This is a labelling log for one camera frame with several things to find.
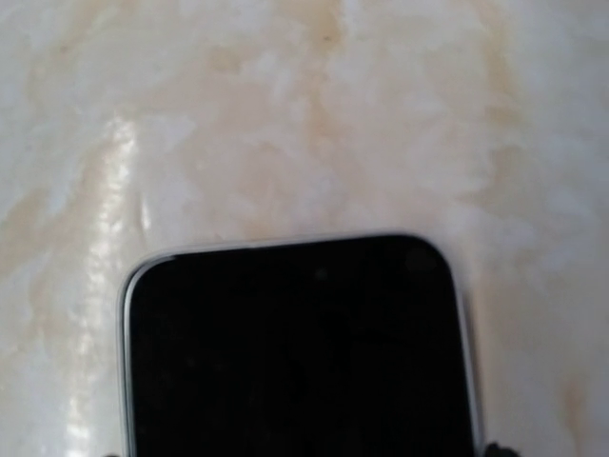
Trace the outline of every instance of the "marble table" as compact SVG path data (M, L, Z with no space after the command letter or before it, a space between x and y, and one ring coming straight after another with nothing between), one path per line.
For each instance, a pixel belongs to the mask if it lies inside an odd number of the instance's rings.
M124 452L158 251L398 229L452 259L485 433L609 455L609 3L0 1L0 455Z

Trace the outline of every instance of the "phone screen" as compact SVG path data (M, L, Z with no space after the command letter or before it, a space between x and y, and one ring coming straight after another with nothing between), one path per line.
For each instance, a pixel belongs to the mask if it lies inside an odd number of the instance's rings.
M475 455L456 291L419 238L175 255L129 289L138 457Z

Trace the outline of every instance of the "black smartphone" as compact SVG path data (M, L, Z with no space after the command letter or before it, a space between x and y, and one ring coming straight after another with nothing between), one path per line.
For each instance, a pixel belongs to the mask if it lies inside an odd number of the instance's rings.
M463 310L421 238L160 257L128 281L131 457L474 457Z

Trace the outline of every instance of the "phone frame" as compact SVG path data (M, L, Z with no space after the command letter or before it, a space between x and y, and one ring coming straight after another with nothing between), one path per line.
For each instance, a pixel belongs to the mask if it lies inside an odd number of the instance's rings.
M383 236L407 236L417 238L426 244L436 249L441 256L446 260L449 267L450 278L455 290L455 298L457 302L457 312L459 317L460 335L462 340L463 360L465 363L465 383L467 387L467 396L469 403L469 412L471 419L471 437L474 443L474 449L477 456L482 456L484 452L483 426L481 422L481 401L479 397L478 378L474 372L475 360L472 348L472 334L469 314L463 303L463 293L455 273L452 268L450 258L424 236L417 233L407 231L366 231L366 232L348 232L339 235L306 235L291 238L279 238L272 240L261 241L245 241L245 242L221 242L212 243L204 246L189 246L184 248L176 248L167 252L161 252L148 257L147 260L140 262L129 274L127 280L123 284L122 291L118 303L118 361L119 361L119 383L120 383L120 400L121 400L121 424L122 424L122 442L125 457L136 457L135 447L135 430L133 420L132 407L132 385L131 385L131 368L130 368L130 345L129 345L129 316L130 303L133 290L140 278L151 268L173 260L175 257L184 254L196 254L223 250L237 250L243 248L273 248L290 245L304 245L318 242L343 241L351 239L363 238L378 238Z

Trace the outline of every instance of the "black screen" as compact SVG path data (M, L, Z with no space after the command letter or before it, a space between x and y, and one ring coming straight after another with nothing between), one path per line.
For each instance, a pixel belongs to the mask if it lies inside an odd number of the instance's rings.
M421 239L177 255L126 306L138 457L474 455L456 293Z

